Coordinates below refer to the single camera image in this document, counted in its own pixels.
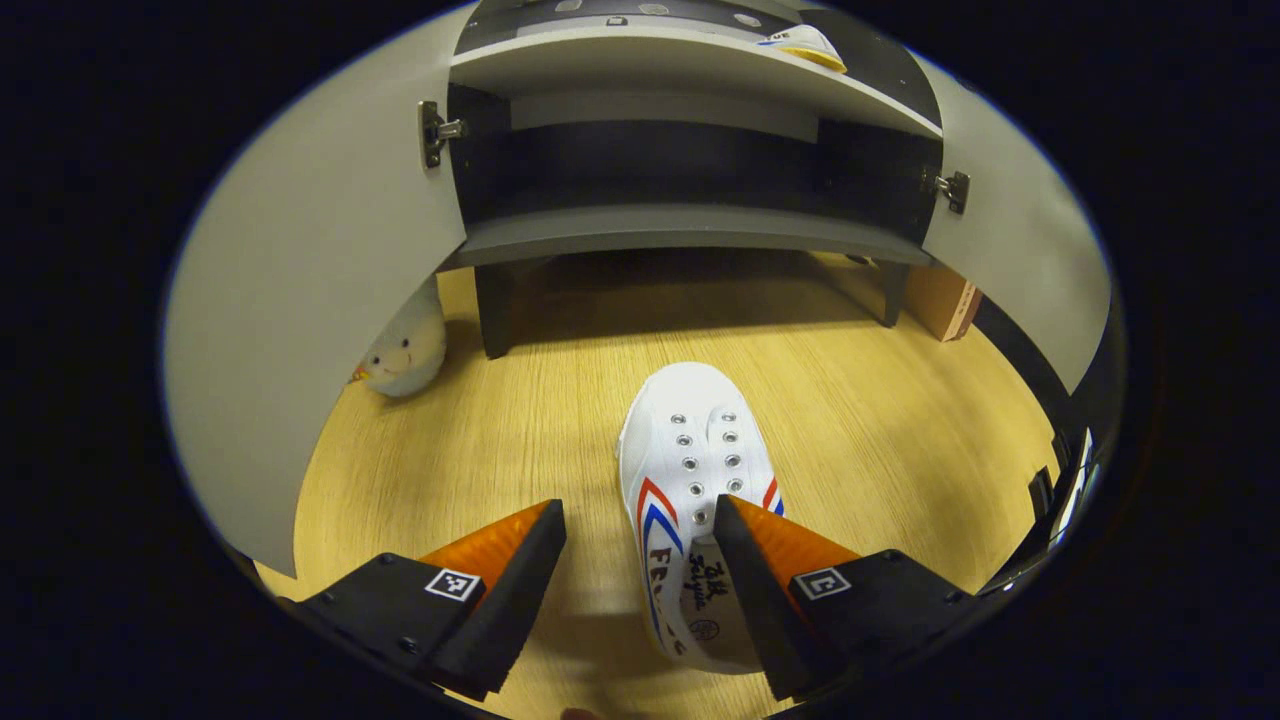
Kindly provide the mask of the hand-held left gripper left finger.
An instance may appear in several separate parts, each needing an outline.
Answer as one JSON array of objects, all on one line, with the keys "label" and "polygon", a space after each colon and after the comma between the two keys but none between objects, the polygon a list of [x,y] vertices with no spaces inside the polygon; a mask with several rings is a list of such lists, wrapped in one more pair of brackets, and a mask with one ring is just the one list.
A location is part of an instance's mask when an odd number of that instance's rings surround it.
[{"label": "hand-held left gripper left finger", "polygon": [[566,539],[563,503],[550,498],[419,559],[378,553],[283,603],[393,676],[484,701],[522,653]]}]

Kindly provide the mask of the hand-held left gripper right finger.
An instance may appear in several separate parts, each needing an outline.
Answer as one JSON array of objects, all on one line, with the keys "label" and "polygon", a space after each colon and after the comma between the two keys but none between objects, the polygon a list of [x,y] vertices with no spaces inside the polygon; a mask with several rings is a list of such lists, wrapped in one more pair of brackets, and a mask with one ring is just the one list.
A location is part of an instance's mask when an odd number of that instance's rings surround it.
[{"label": "hand-held left gripper right finger", "polygon": [[901,550],[856,553],[733,495],[717,500],[713,536],[777,700],[804,702],[902,671],[980,606]]}]

